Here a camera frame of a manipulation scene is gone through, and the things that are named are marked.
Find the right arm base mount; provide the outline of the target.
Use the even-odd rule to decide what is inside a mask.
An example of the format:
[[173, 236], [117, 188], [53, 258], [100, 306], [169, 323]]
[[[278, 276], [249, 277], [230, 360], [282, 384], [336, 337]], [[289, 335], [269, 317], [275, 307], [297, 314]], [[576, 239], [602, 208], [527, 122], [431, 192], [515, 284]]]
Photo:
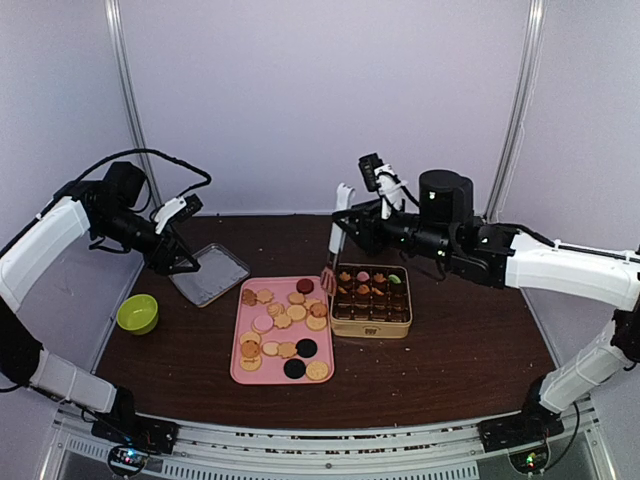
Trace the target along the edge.
[[486, 453], [544, 443], [564, 432], [559, 414], [523, 412], [481, 421], [477, 428]]

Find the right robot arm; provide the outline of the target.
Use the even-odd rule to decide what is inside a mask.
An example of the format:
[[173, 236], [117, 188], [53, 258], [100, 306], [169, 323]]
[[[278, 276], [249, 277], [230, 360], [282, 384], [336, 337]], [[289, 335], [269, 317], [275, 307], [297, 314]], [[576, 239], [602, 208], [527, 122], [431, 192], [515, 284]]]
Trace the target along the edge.
[[328, 265], [321, 278], [337, 289], [340, 252], [351, 239], [369, 255], [395, 248], [435, 262], [441, 276], [457, 275], [491, 288], [536, 289], [587, 298], [613, 307], [602, 332], [571, 360], [531, 388], [513, 419], [519, 440], [535, 440], [575, 400], [639, 362], [639, 255], [550, 240], [520, 224], [490, 223], [475, 215], [474, 185], [450, 170], [427, 170], [411, 194], [377, 154], [359, 159], [366, 189], [376, 199], [354, 204], [353, 187], [336, 189]]

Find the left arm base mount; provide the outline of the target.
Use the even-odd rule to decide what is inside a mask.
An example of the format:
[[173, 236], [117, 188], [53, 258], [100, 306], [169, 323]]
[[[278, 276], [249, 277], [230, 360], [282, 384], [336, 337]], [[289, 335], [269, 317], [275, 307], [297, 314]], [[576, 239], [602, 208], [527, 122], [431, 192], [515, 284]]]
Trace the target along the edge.
[[89, 412], [89, 415], [94, 419], [91, 427], [94, 437], [151, 454], [169, 455], [173, 452], [179, 432], [175, 422], [137, 414], [128, 419], [104, 413]]

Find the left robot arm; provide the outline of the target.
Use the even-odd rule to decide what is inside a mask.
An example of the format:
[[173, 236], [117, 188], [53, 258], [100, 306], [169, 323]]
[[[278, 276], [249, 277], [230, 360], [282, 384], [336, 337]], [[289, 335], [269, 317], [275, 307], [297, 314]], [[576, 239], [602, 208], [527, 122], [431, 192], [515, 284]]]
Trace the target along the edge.
[[163, 275], [193, 273], [200, 264], [174, 225], [197, 213], [196, 190], [211, 176], [188, 162], [151, 149], [149, 155], [182, 167], [199, 181], [166, 200], [152, 213], [138, 206], [149, 174], [129, 162], [145, 149], [109, 155], [62, 186], [52, 200], [1, 249], [1, 375], [3, 392], [29, 388], [94, 413], [105, 414], [106, 429], [123, 444], [144, 433], [138, 415], [117, 405], [122, 389], [50, 351], [29, 331], [21, 314], [43, 312], [38, 293], [66, 293], [71, 317], [79, 323], [80, 296], [100, 278], [109, 253], [141, 254], [145, 266]]

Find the silver metal tin lid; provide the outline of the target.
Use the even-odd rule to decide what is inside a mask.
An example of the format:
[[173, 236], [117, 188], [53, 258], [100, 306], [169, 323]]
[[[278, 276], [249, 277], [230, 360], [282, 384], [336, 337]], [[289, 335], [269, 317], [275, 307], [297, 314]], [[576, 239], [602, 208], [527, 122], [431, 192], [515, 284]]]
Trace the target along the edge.
[[249, 266], [224, 246], [212, 243], [194, 255], [197, 272], [171, 275], [177, 290], [198, 308], [204, 308], [250, 276]]

